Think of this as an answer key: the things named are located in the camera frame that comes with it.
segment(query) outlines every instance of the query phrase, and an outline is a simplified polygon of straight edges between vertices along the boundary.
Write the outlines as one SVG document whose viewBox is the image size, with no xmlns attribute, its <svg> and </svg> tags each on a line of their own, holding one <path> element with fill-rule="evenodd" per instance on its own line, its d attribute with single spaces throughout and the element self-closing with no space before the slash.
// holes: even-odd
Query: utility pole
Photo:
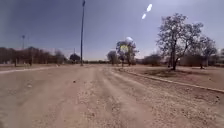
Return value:
<svg viewBox="0 0 224 128">
<path fill-rule="evenodd" d="M 22 35 L 22 39 L 23 39 L 22 50 L 24 50 L 25 37 L 26 37 L 25 35 Z"/>
<path fill-rule="evenodd" d="M 85 17 L 85 4 L 86 1 L 82 1 L 82 28 L 81 28 L 81 66 L 83 66 L 83 27 L 84 27 L 84 17 Z"/>
</svg>

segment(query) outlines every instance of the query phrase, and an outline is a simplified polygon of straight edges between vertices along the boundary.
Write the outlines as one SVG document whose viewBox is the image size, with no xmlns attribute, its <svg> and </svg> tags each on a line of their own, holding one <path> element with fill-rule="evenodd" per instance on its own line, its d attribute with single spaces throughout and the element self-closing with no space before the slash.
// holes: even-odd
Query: blue sky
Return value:
<svg viewBox="0 0 224 128">
<path fill-rule="evenodd" d="M 147 6 L 152 10 L 145 20 Z M 69 56 L 80 53 L 82 0 L 0 0 L 0 46 L 35 46 Z M 116 42 L 132 37 L 144 57 L 156 50 L 162 16 L 175 12 L 202 22 L 203 33 L 224 48 L 223 0 L 86 0 L 84 59 L 105 59 Z"/>
</svg>

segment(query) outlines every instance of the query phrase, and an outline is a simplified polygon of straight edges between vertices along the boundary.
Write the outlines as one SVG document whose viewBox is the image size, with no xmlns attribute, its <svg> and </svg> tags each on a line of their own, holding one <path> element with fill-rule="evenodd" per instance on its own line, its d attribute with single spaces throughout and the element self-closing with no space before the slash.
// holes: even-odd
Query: curb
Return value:
<svg viewBox="0 0 224 128">
<path fill-rule="evenodd" d="M 198 86 L 198 85 L 193 85 L 193 84 L 187 84 L 187 83 L 181 83 L 181 82 L 176 82 L 176 81 L 171 81 L 171 80 L 161 79 L 161 78 L 159 78 L 159 77 L 145 76 L 145 75 L 141 75 L 141 74 L 137 74 L 137 73 L 133 73 L 133 72 L 125 71 L 125 70 L 123 70 L 123 72 L 126 72 L 126 73 L 131 74 L 131 75 L 135 75 L 135 76 L 140 76 L 140 77 L 143 77 L 143 78 L 147 78 L 147 79 L 152 79 L 152 80 L 161 81 L 161 82 L 167 82 L 167 83 L 179 84 L 179 85 L 190 86 L 190 87 L 195 87 L 195 88 L 200 88 L 200 89 L 205 89 L 205 90 L 215 91 L 215 92 L 219 92 L 219 93 L 224 93 L 224 90 L 213 89 L 213 88 L 206 88 L 206 87 L 201 87 L 201 86 Z"/>
</svg>

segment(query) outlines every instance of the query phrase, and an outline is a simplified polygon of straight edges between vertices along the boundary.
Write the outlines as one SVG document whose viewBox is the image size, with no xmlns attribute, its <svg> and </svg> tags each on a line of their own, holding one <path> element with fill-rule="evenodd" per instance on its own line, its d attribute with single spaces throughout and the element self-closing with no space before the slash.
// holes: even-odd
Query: road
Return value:
<svg viewBox="0 0 224 128">
<path fill-rule="evenodd" d="M 106 66 L 0 74 L 0 128 L 223 128 L 224 94 Z"/>
</svg>

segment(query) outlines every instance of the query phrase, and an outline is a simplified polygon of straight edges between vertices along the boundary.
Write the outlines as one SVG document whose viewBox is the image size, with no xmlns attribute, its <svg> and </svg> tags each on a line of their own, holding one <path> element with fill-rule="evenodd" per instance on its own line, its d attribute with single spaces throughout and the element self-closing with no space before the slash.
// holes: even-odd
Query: lens flare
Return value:
<svg viewBox="0 0 224 128">
<path fill-rule="evenodd" d="M 144 13 L 144 14 L 142 15 L 142 19 L 144 20 L 144 19 L 145 19 L 145 17 L 146 17 L 146 14 Z"/>
<path fill-rule="evenodd" d="M 152 4 L 149 4 L 148 8 L 147 8 L 147 12 L 152 10 Z"/>
</svg>

